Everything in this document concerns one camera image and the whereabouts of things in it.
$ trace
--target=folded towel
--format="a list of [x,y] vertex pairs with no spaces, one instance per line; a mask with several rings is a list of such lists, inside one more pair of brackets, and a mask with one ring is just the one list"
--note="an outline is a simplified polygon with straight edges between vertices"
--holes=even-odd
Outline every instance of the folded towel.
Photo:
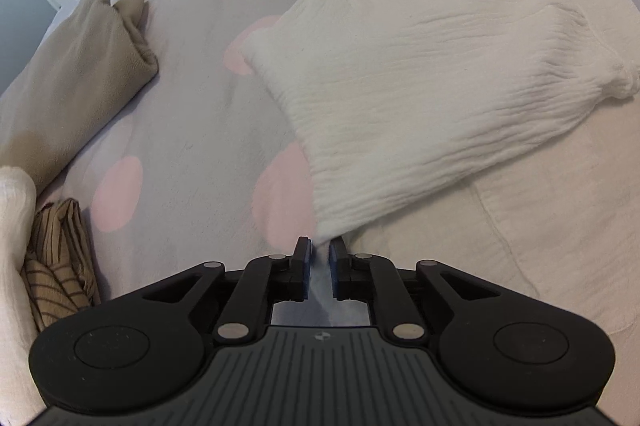
[[[292,123],[317,239],[353,230],[638,91],[630,0],[299,0],[242,52]],[[624,15],[618,26],[619,15]]]
[[0,165],[41,192],[148,81],[158,62],[138,24],[145,0],[82,0],[0,97]]
[[100,302],[77,200],[48,203],[35,216],[21,275],[40,332]]
[[33,181],[20,168],[0,168],[0,424],[22,426],[44,409],[29,371],[36,338],[20,269],[36,202]]

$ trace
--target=white folded cloth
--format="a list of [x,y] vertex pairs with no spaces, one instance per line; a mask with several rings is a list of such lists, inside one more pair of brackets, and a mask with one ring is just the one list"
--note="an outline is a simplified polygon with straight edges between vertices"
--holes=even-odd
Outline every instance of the white folded cloth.
[[36,338],[20,270],[31,235],[36,187],[20,168],[0,168],[0,424],[22,426],[44,410],[29,371]]
[[309,160],[323,240],[635,94],[639,33],[631,0],[298,0],[242,52]]
[[[630,40],[630,45],[637,44]],[[640,98],[358,229],[352,253],[431,258],[594,321],[616,350],[598,407],[640,424]]]

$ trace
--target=pink polka dot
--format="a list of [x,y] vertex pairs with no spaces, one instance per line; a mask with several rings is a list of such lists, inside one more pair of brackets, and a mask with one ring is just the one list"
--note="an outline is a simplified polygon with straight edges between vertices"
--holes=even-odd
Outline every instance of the pink polka dot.
[[313,191],[309,164],[293,142],[273,159],[254,188],[254,222],[271,247],[290,252],[299,236],[316,233]]
[[105,174],[91,203],[91,220],[102,232],[124,227],[136,212],[142,190],[142,164],[124,157]]
[[102,171],[104,165],[113,162],[113,157],[124,157],[132,132],[132,114],[116,120],[105,135],[100,138],[100,141],[96,143],[88,170]]
[[233,40],[225,50],[225,55],[222,58],[222,63],[225,65],[225,68],[231,70],[233,73],[237,73],[238,75],[250,75],[254,73],[254,70],[251,69],[251,67],[245,62],[244,57],[242,57],[240,47],[244,43],[244,40],[254,30],[257,30],[258,28],[271,27],[279,19],[280,16],[267,16],[257,20],[255,23],[249,25],[240,32],[238,37]]

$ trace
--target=gray bedsheet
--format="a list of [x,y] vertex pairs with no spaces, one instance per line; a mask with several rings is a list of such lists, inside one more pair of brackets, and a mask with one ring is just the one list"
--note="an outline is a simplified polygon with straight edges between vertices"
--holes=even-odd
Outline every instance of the gray bedsheet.
[[[66,1],[52,28],[78,1]],[[160,73],[49,190],[86,211],[105,299],[211,259],[242,268],[314,233],[306,160],[238,52],[295,1],[148,0]],[[323,276],[317,269],[302,315],[366,321],[358,305],[328,301]]]

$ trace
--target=bed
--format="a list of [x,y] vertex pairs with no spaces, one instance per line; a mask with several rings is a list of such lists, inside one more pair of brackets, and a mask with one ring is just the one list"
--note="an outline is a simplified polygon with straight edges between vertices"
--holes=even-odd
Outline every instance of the bed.
[[[65,2],[49,32],[79,1]],[[148,0],[145,34],[158,55],[158,76],[42,197],[79,200],[90,223],[103,299],[207,260],[242,268],[253,257],[290,253],[298,236],[314,235],[305,156],[239,52],[247,35],[273,25],[295,1]],[[612,337],[618,355],[600,404],[620,424],[637,425],[640,300],[634,285],[640,237],[634,227],[640,216],[640,183],[631,173],[640,158],[633,141],[640,123],[638,106],[638,101],[608,103],[591,115],[595,126],[587,133],[578,128],[516,161],[520,180],[514,173],[508,183],[500,173],[512,164],[493,168],[355,232],[348,237],[351,247],[388,255],[405,267],[435,257],[595,320]],[[508,194],[541,174],[537,160],[546,156],[553,161],[556,146],[567,148],[567,156],[578,157],[586,170],[599,168],[605,177],[610,164],[602,158],[610,155],[617,164],[608,173],[615,189],[605,185],[606,178],[599,184],[610,194],[606,203],[600,205],[598,197],[580,199],[564,213],[548,213],[543,204],[528,206],[528,211],[522,204],[510,207]],[[616,155],[616,150],[626,152]],[[562,192],[561,175],[547,180],[547,197],[571,196]],[[590,216],[582,218],[580,207],[592,207]],[[600,263],[580,255],[591,236],[585,231],[591,226],[588,216],[604,229],[598,236],[619,237],[590,243],[591,249],[607,247]],[[534,232],[518,229],[523,222]],[[575,239],[572,253],[562,256],[551,246],[564,244],[558,237],[567,229]],[[548,254],[540,253],[542,266],[527,265],[539,253],[530,250],[537,237],[536,247],[549,246]],[[518,256],[518,251],[529,255]],[[363,305],[330,298],[325,262],[321,247],[309,301],[304,307],[281,304],[276,322],[367,323]],[[596,280],[581,278],[586,263]],[[567,272],[574,276],[567,278]],[[588,298],[575,289],[585,285]]]

